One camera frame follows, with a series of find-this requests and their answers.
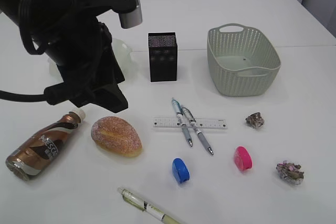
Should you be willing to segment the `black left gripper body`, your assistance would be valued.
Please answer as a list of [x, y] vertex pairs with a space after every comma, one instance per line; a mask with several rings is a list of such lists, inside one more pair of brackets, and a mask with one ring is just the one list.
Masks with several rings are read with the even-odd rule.
[[62, 83], [46, 88], [46, 101], [56, 105], [69, 100], [77, 107], [92, 103], [94, 90], [125, 80], [112, 50], [112, 35], [101, 22], [63, 27], [48, 47]]

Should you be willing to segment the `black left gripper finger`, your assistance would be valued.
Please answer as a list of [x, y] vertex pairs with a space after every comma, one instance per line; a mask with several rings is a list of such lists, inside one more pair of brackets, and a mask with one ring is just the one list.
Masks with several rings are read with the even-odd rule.
[[92, 104], [118, 113], [128, 108], [128, 101], [116, 83], [109, 83], [93, 92]]

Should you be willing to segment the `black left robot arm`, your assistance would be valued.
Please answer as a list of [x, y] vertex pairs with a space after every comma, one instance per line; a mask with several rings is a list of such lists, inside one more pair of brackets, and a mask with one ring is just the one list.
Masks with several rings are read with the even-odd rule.
[[18, 26], [26, 51], [47, 54], [62, 77], [43, 94], [2, 91], [1, 99], [51, 105], [70, 101], [79, 108], [95, 104], [114, 113], [127, 109], [112, 36], [97, 19], [109, 10], [119, 15], [124, 29], [142, 23], [140, 0], [1, 0], [1, 11]]

